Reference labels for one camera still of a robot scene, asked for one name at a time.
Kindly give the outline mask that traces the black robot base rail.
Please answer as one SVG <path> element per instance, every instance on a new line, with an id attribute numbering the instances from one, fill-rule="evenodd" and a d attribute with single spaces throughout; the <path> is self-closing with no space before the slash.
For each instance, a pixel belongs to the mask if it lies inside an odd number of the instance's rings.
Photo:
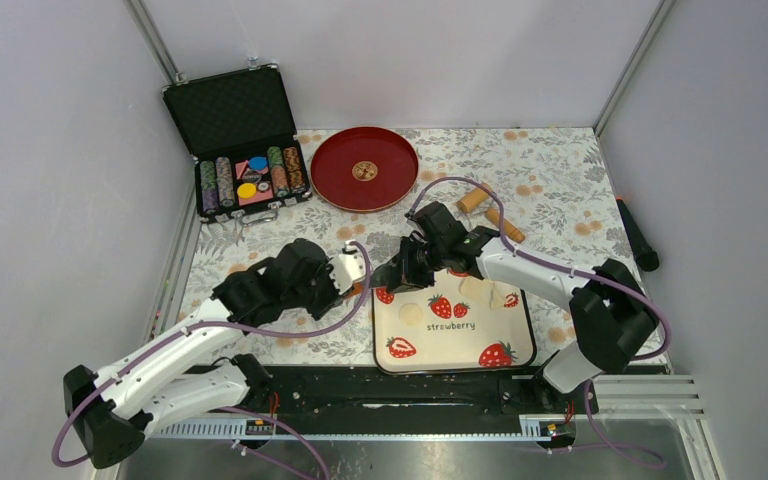
<path id="1" fill-rule="evenodd" d="M 221 357 L 205 367 L 239 367 L 254 385 L 241 406 L 260 414 L 313 415 L 330 412 L 406 410 L 466 411 L 564 421 L 567 415 L 599 410 L 592 387 L 557 394 L 538 385 L 531 367 L 512 371 L 388 375 L 374 367 L 263 367 L 250 354 Z"/>

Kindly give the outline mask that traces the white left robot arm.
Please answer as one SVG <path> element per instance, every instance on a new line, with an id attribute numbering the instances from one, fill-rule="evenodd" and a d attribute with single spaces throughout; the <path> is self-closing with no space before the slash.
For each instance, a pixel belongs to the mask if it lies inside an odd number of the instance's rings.
<path id="1" fill-rule="evenodd" d="M 105 469 L 171 424 L 226 407 L 261 409 L 269 401 L 270 376 L 253 355 L 238 355 L 202 374 L 191 374 L 191 368 L 248 333 L 279 337 L 265 326 L 286 310 L 303 309 L 318 320 L 355 284 L 366 297 L 370 273 L 368 253 L 357 241 L 330 257 L 317 244 L 296 239 L 277 256 L 229 274 L 177 327 L 108 366 L 93 371 L 79 365 L 64 375 L 68 418 L 55 440 L 53 463 L 73 464 L 60 456 L 68 431 L 86 451 L 76 461 Z"/>

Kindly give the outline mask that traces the square strawberry ceramic plate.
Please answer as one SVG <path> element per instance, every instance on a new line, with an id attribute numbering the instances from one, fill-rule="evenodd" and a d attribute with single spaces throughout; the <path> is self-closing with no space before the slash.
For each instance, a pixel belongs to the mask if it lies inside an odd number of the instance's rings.
<path id="1" fill-rule="evenodd" d="M 374 358 L 389 374 L 507 369 L 531 364 L 536 357 L 524 293 L 505 283 L 510 294 L 502 309 L 467 300 L 458 290 L 465 274 L 440 271 L 423 290 L 388 293 L 374 290 Z M 424 321 L 409 327 L 399 320 L 407 303 L 419 304 Z"/>

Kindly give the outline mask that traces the wooden dough roller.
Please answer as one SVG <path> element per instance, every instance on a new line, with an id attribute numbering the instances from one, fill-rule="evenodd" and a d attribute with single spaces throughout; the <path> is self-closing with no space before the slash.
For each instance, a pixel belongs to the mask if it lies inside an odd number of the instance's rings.
<path id="1" fill-rule="evenodd" d="M 476 187 L 456 201 L 455 206 L 461 213 L 471 214 L 474 211 L 481 209 L 482 206 L 489 201 L 490 196 L 488 193 L 481 188 Z M 489 222 L 498 227 L 510 241 L 517 244 L 522 244 L 525 241 L 525 233 L 510 221 L 503 220 L 501 211 L 495 204 L 485 208 L 483 210 L 483 215 Z"/>

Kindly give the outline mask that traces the round cut dough wrapper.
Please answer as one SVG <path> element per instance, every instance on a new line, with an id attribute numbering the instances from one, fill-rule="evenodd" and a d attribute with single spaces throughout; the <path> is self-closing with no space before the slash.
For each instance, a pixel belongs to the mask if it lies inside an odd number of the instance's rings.
<path id="1" fill-rule="evenodd" d="M 405 326 L 416 327 L 424 321 L 424 310 L 419 304 L 407 303 L 401 306 L 398 316 Z"/>

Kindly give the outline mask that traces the round red lacquer tray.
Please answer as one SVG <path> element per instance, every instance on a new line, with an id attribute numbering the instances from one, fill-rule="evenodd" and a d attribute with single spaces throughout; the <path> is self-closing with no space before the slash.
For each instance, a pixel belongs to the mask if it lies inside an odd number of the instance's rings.
<path id="1" fill-rule="evenodd" d="M 310 178 L 330 205 L 372 213 L 399 203 L 419 174 L 419 156 L 401 135 L 380 127 L 353 127 L 327 138 L 312 156 Z"/>

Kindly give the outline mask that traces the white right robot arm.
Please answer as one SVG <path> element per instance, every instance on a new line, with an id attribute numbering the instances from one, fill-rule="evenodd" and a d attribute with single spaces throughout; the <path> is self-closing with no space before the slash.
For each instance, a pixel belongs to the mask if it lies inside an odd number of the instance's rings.
<path id="1" fill-rule="evenodd" d="M 544 363 L 533 386 L 543 410 L 561 410 L 573 390 L 600 374 L 624 372 L 660 324 L 634 276 L 617 260 L 584 270 L 564 266 L 554 257 L 516 249 L 494 228 L 468 229 L 440 202 L 406 218 L 413 230 L 374 270 L 373 286 L 390 293 L 417 291 L 432 286 L 437 272 L 451 269 L 517 287 L 570 314 L 575 343 Z"/>

